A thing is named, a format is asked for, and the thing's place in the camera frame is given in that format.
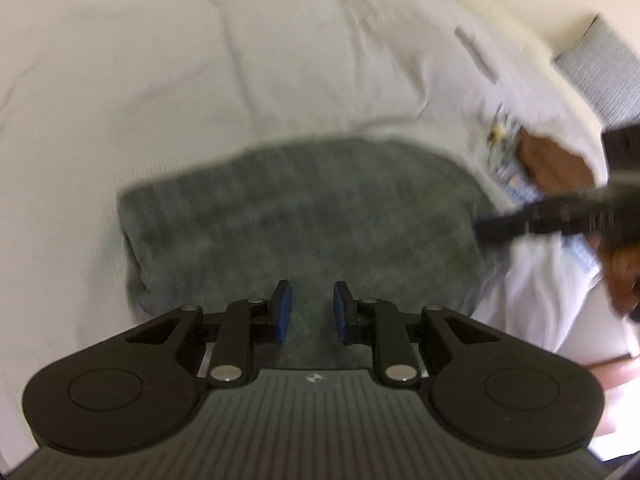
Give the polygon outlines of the grey plaid shorts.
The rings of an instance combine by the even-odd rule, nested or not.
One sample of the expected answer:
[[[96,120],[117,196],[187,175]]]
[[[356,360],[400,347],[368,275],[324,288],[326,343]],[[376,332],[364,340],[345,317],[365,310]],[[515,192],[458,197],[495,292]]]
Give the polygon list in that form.
[[[411,143],[273,146],[119,197],[128,297],[152,316],[213,312],[289,281],[285,343],[258,348],[256,364],[365,367],[368,348],[338,340],[334,284],[406,312],[470,315],[511,263],[474,236],[474,219],[494,209],[472,174]]]

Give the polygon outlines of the brown folded garment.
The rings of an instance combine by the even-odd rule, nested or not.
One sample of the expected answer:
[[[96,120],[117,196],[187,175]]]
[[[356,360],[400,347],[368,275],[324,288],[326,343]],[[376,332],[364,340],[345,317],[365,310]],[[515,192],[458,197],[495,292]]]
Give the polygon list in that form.
[[[596,185],[585,159],[548,136],[535,136],[521,128],[516,154],[529,180],[544,194],[568,193]]]

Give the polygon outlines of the grey pillow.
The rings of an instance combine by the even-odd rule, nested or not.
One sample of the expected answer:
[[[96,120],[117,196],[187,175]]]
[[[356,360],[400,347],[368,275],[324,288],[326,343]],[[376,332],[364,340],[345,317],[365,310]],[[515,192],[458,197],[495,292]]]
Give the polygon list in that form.
[[[601,15],[553,63],[605,128],[638,124],[639,57]]]

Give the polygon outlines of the blue striped folded garment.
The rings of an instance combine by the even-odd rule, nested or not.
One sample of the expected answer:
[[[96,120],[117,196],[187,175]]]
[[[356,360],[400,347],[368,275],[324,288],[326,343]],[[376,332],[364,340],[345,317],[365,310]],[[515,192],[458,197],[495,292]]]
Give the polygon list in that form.
[[[521,128],[522,124],[500,104],[487,139],[491,177],[520,206],[536,202],[542,197],[541,190],[529,179],[516,154]],[[582,234],[563,235],[561,245],[563,252],[569,254],[591,278],[591,287],[597,284],[602,278],[601,265],[587,239]]]

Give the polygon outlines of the black smartphone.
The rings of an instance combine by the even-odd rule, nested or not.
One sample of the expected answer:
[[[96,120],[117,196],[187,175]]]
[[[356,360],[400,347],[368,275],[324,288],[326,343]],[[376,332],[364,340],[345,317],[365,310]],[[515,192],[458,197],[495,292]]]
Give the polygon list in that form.
[[[464,50],[469,55],[477,69],[489,80],[492,84],[496,84],[499,80],[494,66],[492,66],[485,58],[482,49],[477,45],[475,38],[470,36],[463,28],[457,26],[454,30],[454,36],[460,42]]]

